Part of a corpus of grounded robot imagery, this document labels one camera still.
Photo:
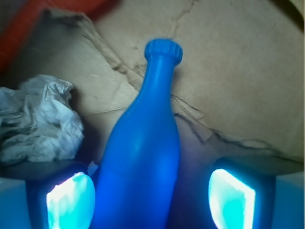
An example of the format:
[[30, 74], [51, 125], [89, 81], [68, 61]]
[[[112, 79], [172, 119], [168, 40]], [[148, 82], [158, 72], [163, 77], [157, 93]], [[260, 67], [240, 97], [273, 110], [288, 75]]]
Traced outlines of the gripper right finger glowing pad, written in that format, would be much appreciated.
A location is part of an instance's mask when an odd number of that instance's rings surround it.
[[210, 173], [208, 202], [218, 229], [269, 229], [275, 202], [271, 158], [220, 158]]

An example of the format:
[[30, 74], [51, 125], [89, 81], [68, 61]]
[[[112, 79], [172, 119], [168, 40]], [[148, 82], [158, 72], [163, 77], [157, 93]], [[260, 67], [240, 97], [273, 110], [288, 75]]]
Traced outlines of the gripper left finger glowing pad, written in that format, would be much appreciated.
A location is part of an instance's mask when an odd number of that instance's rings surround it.
[[83, 164], [38, 164], [26, 180], [34, 229], [88, 229], [95, 187]]

